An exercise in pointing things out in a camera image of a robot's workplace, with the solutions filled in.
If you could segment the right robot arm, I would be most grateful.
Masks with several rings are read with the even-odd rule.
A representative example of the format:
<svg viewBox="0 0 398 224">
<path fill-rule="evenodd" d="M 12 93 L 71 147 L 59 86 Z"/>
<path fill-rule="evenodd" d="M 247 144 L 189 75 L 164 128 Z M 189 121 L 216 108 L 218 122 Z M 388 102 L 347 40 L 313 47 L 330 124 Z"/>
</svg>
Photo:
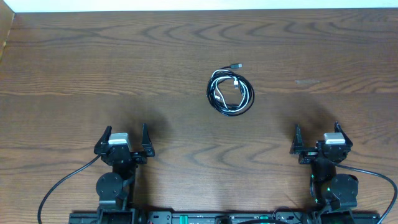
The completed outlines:
<svg viewBox="0 0 398 224">
<path fill-rule="evenodd" d="M 334 124 L 334 131 L 325 133 L 314 147 L 305 146 L 301 129 L 295 125 L 290 153 L 298 155 L 299 164 L 311 167 L 310 194 L 318 206 L 309 216 L 314 223 L 322 223 L 324 214 L 348 212 L 358 204 L 358 179 L 336 173 L 336 166 L 347 158 L 352 146 L 338 122 Z"/>
</svg>

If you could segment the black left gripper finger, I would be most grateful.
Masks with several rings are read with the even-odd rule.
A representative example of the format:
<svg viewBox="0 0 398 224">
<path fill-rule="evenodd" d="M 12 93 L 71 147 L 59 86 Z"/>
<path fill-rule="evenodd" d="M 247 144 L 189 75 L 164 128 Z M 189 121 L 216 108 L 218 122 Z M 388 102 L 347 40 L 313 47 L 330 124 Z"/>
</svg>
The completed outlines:
<svg viewBox="0 0 398 224">
<path fill-rule="evenodd" d="M 142 125 L 142 142 L 141 145 L 145 152 L 153 152 L 153 145 L 149 137 L 149 132 L 147 125 L 144 123 Z"/>
<path fill-rule="evenodd" d="M 96 143 L 96 150 L 105 150 L 109 143 L 109 137 L 111 135 L 112 126 L 107 126 L 104 130 L 103 135 Z"/>
</svg>

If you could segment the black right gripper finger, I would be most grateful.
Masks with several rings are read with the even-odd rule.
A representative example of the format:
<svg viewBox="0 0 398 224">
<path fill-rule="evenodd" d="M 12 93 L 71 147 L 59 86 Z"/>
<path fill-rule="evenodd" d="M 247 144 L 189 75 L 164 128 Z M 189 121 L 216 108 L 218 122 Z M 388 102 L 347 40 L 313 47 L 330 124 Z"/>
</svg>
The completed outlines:
<svg viewBox="0 0 398 224">
<path fill-rule="evenodd" d="M 341 128 L 339 122 L 335 121 L 334 123 L 334 130 L 336 133 L 341 133 L 345 139 L 345 144 L 349 147 L 353 146 L 353 143 L 351 141 L 351 139 L 345 134 L 345 132 L 343 131 L 343 129 Z"/>
<path fill-rule="evenodd" d="M 291 145 L 292 154 L 300 154 L 303 151 L 303 139 L 301 135 L 301 129 L 298 124 L 295 125 L 294 139 Z"/>
</svg>

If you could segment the clear tape piece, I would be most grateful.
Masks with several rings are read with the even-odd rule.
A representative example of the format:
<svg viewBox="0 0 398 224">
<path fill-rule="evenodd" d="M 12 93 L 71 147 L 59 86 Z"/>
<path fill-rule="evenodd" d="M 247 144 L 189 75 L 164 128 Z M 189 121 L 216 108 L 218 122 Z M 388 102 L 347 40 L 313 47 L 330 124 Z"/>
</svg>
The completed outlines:
<svg viewBox="0 0 398 224">
<path fill-rule="evenodd" d="M 320 80 L 296 80 L 295 81 L 296 84 L 300 84 L 300 85 L 312 85 L 312 84 L 316 84 L 316 83 L 320 83 Z"/>
</svg>

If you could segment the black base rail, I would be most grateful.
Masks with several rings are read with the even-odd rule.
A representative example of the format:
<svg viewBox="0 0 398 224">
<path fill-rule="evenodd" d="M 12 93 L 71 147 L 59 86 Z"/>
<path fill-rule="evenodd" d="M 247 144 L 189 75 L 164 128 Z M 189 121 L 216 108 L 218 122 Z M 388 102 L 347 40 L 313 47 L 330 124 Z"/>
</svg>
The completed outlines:
<svg viewBox="0 0 398 224">
<path fill-rule="evenodd" d="M 243 223 L 255 220 L 257 223 L 283 222 L 290 224 L 316 223 L 314 216 L 302 212 L 279 210 L 266 213 L 178 213 L 168 211 L 71 213 L 69 223 L 143 223 L 143 224 L 220 224 Z"/>
</svg>

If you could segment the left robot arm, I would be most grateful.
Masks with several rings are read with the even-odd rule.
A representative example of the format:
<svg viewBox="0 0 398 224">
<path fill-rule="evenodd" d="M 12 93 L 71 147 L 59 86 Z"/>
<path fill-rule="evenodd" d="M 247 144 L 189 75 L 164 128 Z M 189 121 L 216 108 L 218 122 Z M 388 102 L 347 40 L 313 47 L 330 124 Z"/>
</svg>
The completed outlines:
<svg viewBox="0 0 398 224">
<path fill-rule="evenodd" d="M 147 223 L 146 213 L 132 204 L 136 169 L 155 156 L 147 125 L 142 125 L 143 150 L 133 151 L 128 133 L 112 133 L 107 126 L 94 153 L 112 167 L 96 183 L 99 196 L 97 223 Z"/>
</svg>

